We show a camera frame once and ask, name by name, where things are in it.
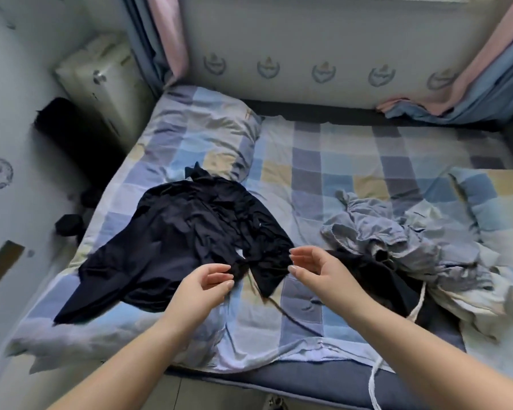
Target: forearm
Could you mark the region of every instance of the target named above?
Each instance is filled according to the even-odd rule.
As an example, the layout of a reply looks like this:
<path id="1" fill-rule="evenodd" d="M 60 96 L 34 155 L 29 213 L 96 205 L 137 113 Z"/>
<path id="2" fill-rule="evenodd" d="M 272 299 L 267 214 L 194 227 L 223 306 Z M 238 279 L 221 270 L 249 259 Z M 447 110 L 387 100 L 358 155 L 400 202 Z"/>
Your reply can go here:
<path id="1" fill-rule="evenodd" d="M 49 410 L 136 410 L 185 342 L 185 334 L 158 322 L 114 355 Z"/>
<path id="2" fill-rule="evenodd" d="M 378 303 L 342 315 L 432 408 L 513 409 L 512 380 Z"/>

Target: white wall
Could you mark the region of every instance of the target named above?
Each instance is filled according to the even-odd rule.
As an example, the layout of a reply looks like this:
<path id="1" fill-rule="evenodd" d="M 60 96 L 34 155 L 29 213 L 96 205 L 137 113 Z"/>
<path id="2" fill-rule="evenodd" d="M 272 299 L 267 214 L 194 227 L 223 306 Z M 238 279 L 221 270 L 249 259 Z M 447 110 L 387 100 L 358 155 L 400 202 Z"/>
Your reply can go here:
<path id="1" fill-rule="evenodd" d="M 75 211 L 71 200 L 87 186 L 63 154 L 30 128 L 36 111 L 63 94 L 48 66 L 93 33 L 81 2 L 66 1 L 78 7 L 1 0 L 4 11 L 12 3 L 9 14 L 19 20 L 13 30 L 0 15 L 0 158 L 14 170 L 11 184 L 0 189 L 0 247 L 11 240 L 26 249 L 0 282 L 0 345 L 64 245 L 54 236 L 55 221 Z"/>
<path id="2" fill-rule="evenodd" d="M 1 19 L 30 55 L 52 68 L 96 33 L 82 0 L 0 0 Z"/>
<path id="3" fill-rule="evenodd" d="M 429 89 L 430 76 L 462 71 L 511 0 L 181 1 L 197 84 L 247 99 L 373 108 L 399 94 L 440 98 L 445 90 Z M 320 69 L 325 62 L 328 68 Z M 222 63 L 223 74 L 209 70 L 220 73 Z M 277 76 L 264 77 L 274 76 L 277 64 Z M 372 86 L 372 70 L 380 73 L 385 65 L 384 73 L 393 75 L 394 69 L 395 76 Z M 314 66 L 328 70 L 317 75 L 320 81 L 334 78 L 316 82 Z"/>
<path id="4" fill-rule="evenodd" d="M 83 0 L 93 25 L 100 32 L 123 30 L 118 0 Z"/>

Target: finger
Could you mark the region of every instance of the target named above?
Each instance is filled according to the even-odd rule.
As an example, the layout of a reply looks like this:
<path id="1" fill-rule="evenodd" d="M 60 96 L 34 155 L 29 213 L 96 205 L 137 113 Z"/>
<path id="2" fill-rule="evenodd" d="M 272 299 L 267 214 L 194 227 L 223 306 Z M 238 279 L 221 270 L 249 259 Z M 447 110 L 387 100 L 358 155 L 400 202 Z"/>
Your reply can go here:
<path id="1" fill-rule="evenodd" d="M 222 263 L 209 263 L 195 269 L 190 275 L 195 276 L 195 278 L 203 284 L 208 275 L 213 273 L 224 273 L 230 270 L 230 268 L 230 265 L 223 265 Z"/>
<path id="2" fill-rule="evenodd" d="M 317 246 L 301 246 L 291 249 L 289 252 L 295 256 L 311 257 L 319 268 L 325 264 L 327 258 L 330 256 L 325 250 Z"/>
<path id="3" fill-rule="evenodd" d="M 292 248 L 289 252 L 295 256 L 311 256 L 313 247 L 314 246 L 301 246 L 299 248 Z"/>
<path id="4" fill-rule="evenodd" d="M 314 260 L 311 258 L 307 258 L 306 256 L 293 256 L 291 255 L 291 260 L 295 266 L 303 267 L 304 269 L 308 269 L 312 273 L 320 274 L 319 267 L 315 264 Z"/>
<path id="5" fill-rule="evenodd" d="M 219 283 L 218 285 L 210 288 L 204 292 L 205 296 L 209 299 L 211 307 L 214 308 L 224 302 L 224 297 L 233 288 L 233 281 Z"/>
<path id="6" fill-rule="evenodd" d="M 213 273 L 211 275 L 207 275 L 205 284 L 214 285 L 215 283 L 222 283 L 232 279 L 233 275 L 231 273 Z"/>
<path id="7" fill-rule="evenodd" d="M 318 248 L 316 246 L 311 246 L 311 256 L 314 259 L 313 261 L 317 264 L 319 269 L 323 267 L 325 262 L 329 260 L 332 256 L 328 254 L 322 248 Z"/>
<path id="8" fill-rule="evenodd" d="M 289 266 L 289 272 L 299 281 L 301 281 L 304 286 L 311 289 L 313 292 L 317 293 L 319 290 L 319 280 L 322 279 L 321 276 L 316 275 L 315 273 L 310 272 L 307 269 L 299 266 Z"/>

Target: wrinkled fabric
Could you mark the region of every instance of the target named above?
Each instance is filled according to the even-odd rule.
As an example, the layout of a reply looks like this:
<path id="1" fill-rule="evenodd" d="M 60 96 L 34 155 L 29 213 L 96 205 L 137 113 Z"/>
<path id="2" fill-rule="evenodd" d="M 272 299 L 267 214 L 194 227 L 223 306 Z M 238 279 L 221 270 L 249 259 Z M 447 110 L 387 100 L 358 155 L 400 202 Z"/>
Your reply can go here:
<path id="1" fill-rule="evenodd" d="M 395 219 L 389 202 L 360 199 L 354 193 L 338 192 L 346 211 L 329 219 L 321 228 L 334 247 L 353 254 L 376 257 L 386 252 L 410 277 L 460 292 L 492 286 L 490 271 L 479 264 L 480 249 L 471 235 L 443 219 L 428 202 Z"/>
<path id="2" fill-rule="evenodd" d="M 262 296 L 274 292 L 293 248 L 274 217 L 241 184 L 198 164 L 186 178 L 144 193 L 127 227 L 80 266 L 80 285 L 56 324 L 87 322 L 119 301 L 162 312 L 180 282 L 207 263 L 231 265 L 234 280 L 251 268 Z"/>

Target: black clothing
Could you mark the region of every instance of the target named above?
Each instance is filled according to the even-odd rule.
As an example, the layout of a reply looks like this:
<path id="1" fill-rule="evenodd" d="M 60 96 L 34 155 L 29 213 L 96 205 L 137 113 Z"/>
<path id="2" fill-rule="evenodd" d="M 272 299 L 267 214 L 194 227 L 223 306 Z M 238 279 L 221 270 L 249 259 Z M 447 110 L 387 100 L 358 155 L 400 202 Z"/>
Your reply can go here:
<path id="1" fill-rule="evenodd" d="M 186 177 L 192 181 L 143 195 L 127 227 L 80 267 L 80 286 L 55 323 L 86 322 L 119 300 L 164 311 L 181 280 L 206 263 L 232 265 L 235 280 L 250 268 L 261 295 L 274 292 L 293 247 L 274 217 L 239 183 L 212 177 L 199 165 Z"/>
<path id="2" fill-rule="evenodd" d="M 389 310 L 408 317 L 418 304 L 423 282 L 395 270 L 386 259 L 380 262 L 370 255 L 354 255 L 346 251 L 329 250 L 329 253 L 348 268 L 365 292 Z M 438 305 L 426 297 L 416 323 L 426 328 L 438 312 Z"/>

